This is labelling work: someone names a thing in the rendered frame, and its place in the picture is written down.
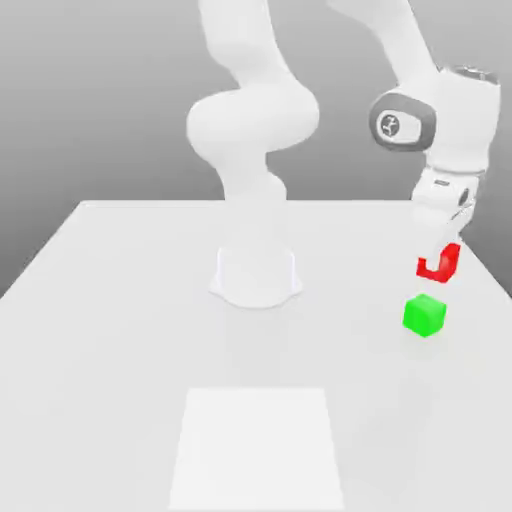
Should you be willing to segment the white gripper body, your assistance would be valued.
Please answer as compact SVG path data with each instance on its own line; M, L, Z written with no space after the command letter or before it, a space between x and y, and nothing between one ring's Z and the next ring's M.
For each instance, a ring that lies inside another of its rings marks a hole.
M460 204L462 195L411 197L411 240L414 243L456 243L461 231L471 222L476 199L469 197Z

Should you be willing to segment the small red cube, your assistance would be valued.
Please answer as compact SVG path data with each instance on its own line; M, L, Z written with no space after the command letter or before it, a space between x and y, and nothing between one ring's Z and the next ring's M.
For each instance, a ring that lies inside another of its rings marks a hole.
M438 266L434 270L427 267L427 260L425 258L419 258L416 275L431 281L447 283L457 270L460 249L461 246L457 243L446 245L440 252Z

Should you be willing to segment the small green cube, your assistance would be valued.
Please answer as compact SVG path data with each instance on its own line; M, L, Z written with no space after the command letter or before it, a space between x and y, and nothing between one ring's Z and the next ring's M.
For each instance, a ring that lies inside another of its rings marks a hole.
M420 294L405 303L402 325L426 338L442 329L446 311L447 305L444 302Z

